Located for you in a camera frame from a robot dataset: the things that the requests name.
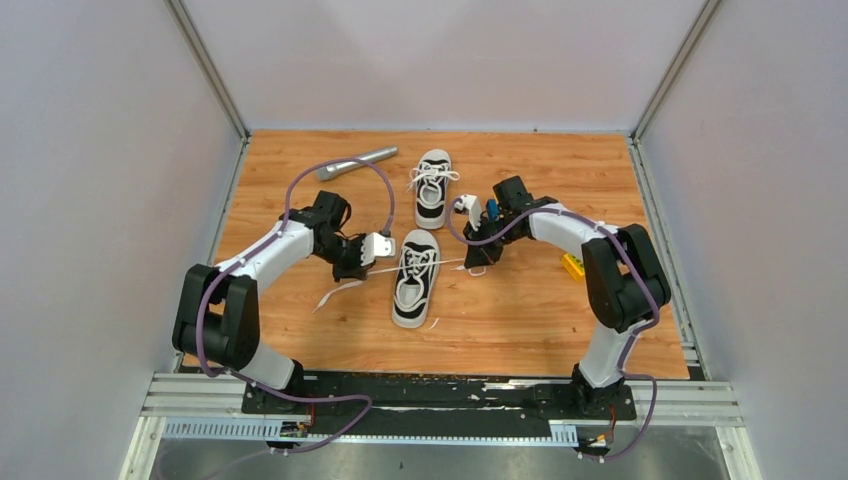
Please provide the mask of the black white sneaker with laces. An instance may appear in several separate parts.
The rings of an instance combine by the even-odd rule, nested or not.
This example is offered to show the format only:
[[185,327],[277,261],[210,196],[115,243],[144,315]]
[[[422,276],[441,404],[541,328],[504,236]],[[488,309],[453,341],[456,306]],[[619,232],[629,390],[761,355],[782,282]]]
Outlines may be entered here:
[[425,230],[442,228],[446,221],[448,186],[461,178],[452,159],[443,149],[426,152],[410,171],[408,190],[415,192],[414,218]]

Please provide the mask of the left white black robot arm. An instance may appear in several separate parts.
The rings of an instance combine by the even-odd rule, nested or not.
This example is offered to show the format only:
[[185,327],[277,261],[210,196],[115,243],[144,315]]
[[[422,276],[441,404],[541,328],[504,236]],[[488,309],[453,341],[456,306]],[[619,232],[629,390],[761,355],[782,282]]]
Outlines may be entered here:
[[331,265],[336,282],[365,279],[370,268],[363,261],[366,236],[342,232],[351,214],[343,197],[320,191],[312,205],[280,216],[240,255],[217,266],[192,266],[182,286],[173,347],[268,386],[268,400],[279,411],[298,411],[306,400],[303,367],[262,341],[259,297],[311,256]]

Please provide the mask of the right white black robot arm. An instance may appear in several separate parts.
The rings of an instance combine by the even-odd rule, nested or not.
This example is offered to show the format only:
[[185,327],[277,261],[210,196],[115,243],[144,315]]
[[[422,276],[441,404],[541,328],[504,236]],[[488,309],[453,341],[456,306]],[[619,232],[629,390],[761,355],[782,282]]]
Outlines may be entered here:
[[553,245],[583,266],[589,306],[597,325],[572,375],[571,403],[584,417],[596,417],[611,403],[610,391],[623,383],[625,365],[639,335],[655,327],[671,289],[646,228],[607,225],[580,215],[554,198],[536,198],[522,179],[497,183],[487,203],[470,194],[456,197],[451,210],[467,222],[457,239],[467,246],[465,267],[497,263],[505,246],[521,239]]

